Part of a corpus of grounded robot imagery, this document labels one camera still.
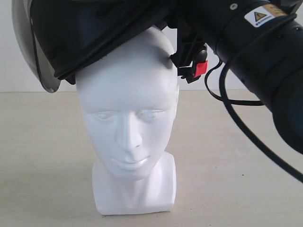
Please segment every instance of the mannequin lips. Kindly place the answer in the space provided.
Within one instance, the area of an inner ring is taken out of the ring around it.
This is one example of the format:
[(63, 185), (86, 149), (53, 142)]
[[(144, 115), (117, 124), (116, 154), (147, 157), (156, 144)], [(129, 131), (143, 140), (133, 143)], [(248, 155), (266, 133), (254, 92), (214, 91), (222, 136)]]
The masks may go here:
[(113, 161), (123, 170), (136, 170), (142, 167), (144, 163), (147, 161), (147, 159), (148, 157), (136, 163), (122, 162), (114, 158)]

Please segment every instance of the beige tabletop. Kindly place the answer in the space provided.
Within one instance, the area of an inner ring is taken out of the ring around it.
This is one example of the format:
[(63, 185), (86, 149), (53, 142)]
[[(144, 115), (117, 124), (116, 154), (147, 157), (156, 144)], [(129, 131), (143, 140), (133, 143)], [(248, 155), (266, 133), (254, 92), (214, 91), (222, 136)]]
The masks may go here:
[[(303, 171), (303, 156), (280, 139), (265, 107), (236, 109)], [(167, 151), (177, 166), (172, 212), (104, 217), (93, 200), (96, 155), (76, 94), (0, 94), (0, 227), (303, 226), (303, 185), (264, 156), (205, 91), (181, 92)]]

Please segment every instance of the mannequin face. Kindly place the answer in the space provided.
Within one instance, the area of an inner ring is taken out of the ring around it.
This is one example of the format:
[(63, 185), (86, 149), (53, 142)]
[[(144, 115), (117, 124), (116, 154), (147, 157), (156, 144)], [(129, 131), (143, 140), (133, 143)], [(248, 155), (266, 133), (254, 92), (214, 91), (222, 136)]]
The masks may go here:
[(120, 179), (147, 177), (176, 116), (176, 69), (157, 56), (137, 53), (123, 61), (108, 56), (80, 74), (83, 118), (101, 162)]

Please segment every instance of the mannequin nose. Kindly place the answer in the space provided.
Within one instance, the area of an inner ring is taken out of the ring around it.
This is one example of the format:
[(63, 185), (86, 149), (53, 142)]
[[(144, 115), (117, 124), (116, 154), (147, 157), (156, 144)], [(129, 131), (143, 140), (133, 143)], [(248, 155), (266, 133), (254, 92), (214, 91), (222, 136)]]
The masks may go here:
[(142, 143), (135, 116), (124, 116), (117, 127), (116, 142), (125, 152), (132, 152)]

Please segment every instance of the mannequin eye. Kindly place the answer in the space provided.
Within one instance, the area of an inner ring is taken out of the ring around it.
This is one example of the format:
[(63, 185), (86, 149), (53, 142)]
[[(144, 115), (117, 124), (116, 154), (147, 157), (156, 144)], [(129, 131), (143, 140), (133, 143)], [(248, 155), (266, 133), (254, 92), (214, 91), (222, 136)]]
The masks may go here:
[(104, 111), (104, 112), (99, 112), (96, 113), (95, 116), (103, 121), (105, 120), (110, 120), (112, 117), (116, 115), (115, 112), (113, 111)]
[(144, 121), (156, 120), (159, 115), (164, 112), (163, 110), (143, 110), (140, 111), (137, 115), (140, 119)]

